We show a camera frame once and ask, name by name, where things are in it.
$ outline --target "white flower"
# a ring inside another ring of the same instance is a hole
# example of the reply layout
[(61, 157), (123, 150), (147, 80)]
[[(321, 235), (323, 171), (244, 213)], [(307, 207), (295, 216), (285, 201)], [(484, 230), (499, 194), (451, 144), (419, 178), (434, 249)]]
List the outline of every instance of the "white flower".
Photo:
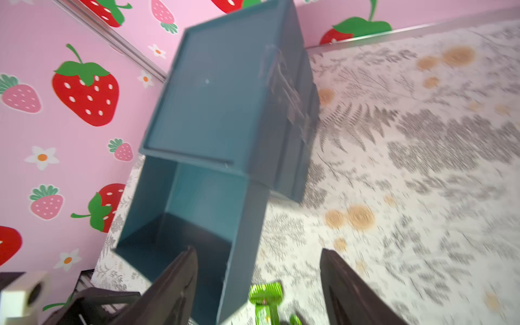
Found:
[(166, 59), (166, 51), (159, 49), (156, 44), (154, 44), (153, 46), (148, 46), (148, 48), (153, 51), (153, 54), (156, 57)]
[(56, 148), (43, 150), (40, 147), (33, 146), (33, 154), (25, 159), (25, 162), (35, 163), (39, 170), (44, 170), (48, 164), (57, 164), (60, 161), (54, 157)]
[(142, 85), (145, 88), (148, 88), (148, 86), (153, 86), (152, 75), (146, 73), (145, 70), (141, 70), (141, 75), (137, 77), (137, 79), (142, 81)]
[(56, 263), (54, 268), (60, 268), (62, 267), (66, 272), (70, 270), (72, 267), (72, 264), (76, 264), (77, 262), (81, 261), (81, 257), (79, 257), (77, 254), (79, 253), (80, 249), (73, 250), (69, 253), (61, 253), (60, 254), (60, 261)]

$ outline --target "strawberry wallpaper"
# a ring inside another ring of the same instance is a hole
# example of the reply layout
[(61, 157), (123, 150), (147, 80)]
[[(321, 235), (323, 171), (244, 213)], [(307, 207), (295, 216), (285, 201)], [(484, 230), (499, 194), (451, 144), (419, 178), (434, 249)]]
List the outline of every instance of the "strawberry wallpaper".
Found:
[[(266, 0), (81, 0), (166, 72), (186, 28), (263, 1)], [(518, 0), (293, 1), (306, 47), (518, 5)]]
[(51, 273), (45, 318), (95, 267), (162, 84), (50, 1), (0, 12), (0, 271)]

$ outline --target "metal trim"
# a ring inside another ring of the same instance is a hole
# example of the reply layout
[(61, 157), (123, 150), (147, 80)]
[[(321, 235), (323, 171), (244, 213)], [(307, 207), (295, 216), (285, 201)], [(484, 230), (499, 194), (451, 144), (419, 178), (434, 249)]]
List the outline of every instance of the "metal trim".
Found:
[(152, 74), (160, 82), (165, 82), (166, 76), (168, 75), (165, 71), (150, 61), (150, 59), (144, 56), (127, 40), (117, 34), (114, 29), (112, 29), (104, 21), (97, 17), (79, 0), (54, 0), (54, 3), (69, 13), (76, 20), (90, 28), (102, 39), (107, 41), (107, 43), (116, 51), (127, 56), (130, 60)]
[(459, 17), (442, 22), (429, 23), (419, 26), (402, 28), (395, 31), (379, 33), (374, 35), (361, 36), (337, 42), (335, 44), (317, 45), (307, 47), (309, 56), (344, 48), (362, 46), (374, 43), (384, 43), (390, 41), (403, 40), (411, 37), (422, 37), (428, 34), (443, 33), (460, 28), (495, 23), (505, 20), (520, 19), (520, 6), (499, 9), (495, 11), (480, 12), (476, 15)]

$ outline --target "stacked storage bins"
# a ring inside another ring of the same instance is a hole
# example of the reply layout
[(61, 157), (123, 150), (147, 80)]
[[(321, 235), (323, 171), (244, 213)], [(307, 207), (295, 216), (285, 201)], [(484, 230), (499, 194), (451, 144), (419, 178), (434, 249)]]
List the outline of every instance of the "stacked storage bins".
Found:
[(301, 200), (317, 98), (291, 0), (185, 31), (115, 252), (154, 281), (195, 247), (199, 325), (246, 302), (271, 191)]

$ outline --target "pink strawberry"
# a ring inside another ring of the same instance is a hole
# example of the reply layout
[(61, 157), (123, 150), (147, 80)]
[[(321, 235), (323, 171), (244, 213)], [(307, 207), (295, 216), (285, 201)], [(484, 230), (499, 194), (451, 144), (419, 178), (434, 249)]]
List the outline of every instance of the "pink strawberry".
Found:
[(19, 85), (16, 77), (0, 75), (0, 95), (5, 105), (26, 113), (38, 113), (42, 109), (38, 94), (29, 85)]
[(63, 197), (56, 194), (58, 193), (58, 189), (52, 185), (48, 187), (40, 185), (40, 189), (33, 189), (33, 193), (34, 194), (29, 197), (34, 201), (31, 203), (31, 212), (43, 220), (56, 218), (63, 205)]
[(167, 32), (177, 34), (177, 25), (172, 12), (166, 7), (161, 0), (151, 0), (152, 14), (155, 19), (161, 22), (161, 27), (166, 29)]
[(130, 144), (123, 143), (123, 139), (110, 140), (108, 147), (117, 160), (131, 161), (134, 158)]

